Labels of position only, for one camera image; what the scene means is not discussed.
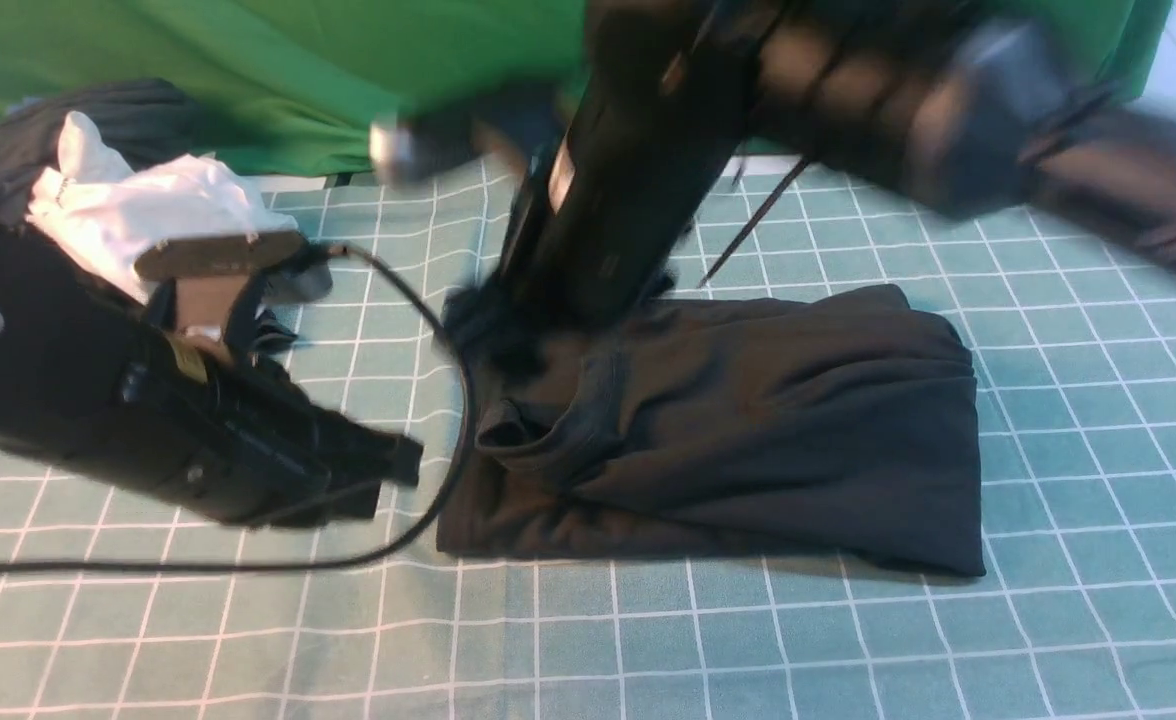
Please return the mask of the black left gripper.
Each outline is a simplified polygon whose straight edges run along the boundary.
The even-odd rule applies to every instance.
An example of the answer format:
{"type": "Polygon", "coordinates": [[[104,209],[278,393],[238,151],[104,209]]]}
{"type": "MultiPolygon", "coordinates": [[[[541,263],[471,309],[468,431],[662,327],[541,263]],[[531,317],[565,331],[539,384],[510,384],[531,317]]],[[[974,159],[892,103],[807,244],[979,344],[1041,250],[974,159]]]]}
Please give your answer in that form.
{"type": "Polygon", "coordinates": [[[423,447],[146,322],[35,229],[0,224],[0,451],[235,527],[365,520],[423,447]]]}

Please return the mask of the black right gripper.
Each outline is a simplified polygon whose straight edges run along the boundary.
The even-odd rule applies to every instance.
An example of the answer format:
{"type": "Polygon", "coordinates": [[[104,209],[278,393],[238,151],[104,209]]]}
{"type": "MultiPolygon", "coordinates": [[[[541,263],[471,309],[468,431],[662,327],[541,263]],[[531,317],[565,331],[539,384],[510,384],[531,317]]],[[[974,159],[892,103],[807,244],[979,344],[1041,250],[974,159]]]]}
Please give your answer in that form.
{"type": "Polygon", "coordinates": [[[589,76],[564,136],[537,149],[505,249],[452,293],[461,365],[537,369],[548,334],[601,334],[655,296],[671,249],[751,128],[766,1],[592,1],[589,76]]]}

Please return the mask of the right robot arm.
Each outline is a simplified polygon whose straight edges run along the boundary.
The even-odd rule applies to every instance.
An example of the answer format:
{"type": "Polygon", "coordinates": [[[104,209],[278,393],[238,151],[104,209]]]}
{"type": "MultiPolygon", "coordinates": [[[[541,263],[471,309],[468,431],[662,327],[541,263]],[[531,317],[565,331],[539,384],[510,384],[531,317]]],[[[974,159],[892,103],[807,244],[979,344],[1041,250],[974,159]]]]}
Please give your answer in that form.
{"type": "Polygon", "coordinates": [[[958,1],[592,1],[592,68],[505,251],[452,293],[457,356],[524,368],[659,293],[734,152],[762,138],[957,222],[1030,205],[1176,273],[1176,120],[1129,111],[1033,20],[958,1]]]}

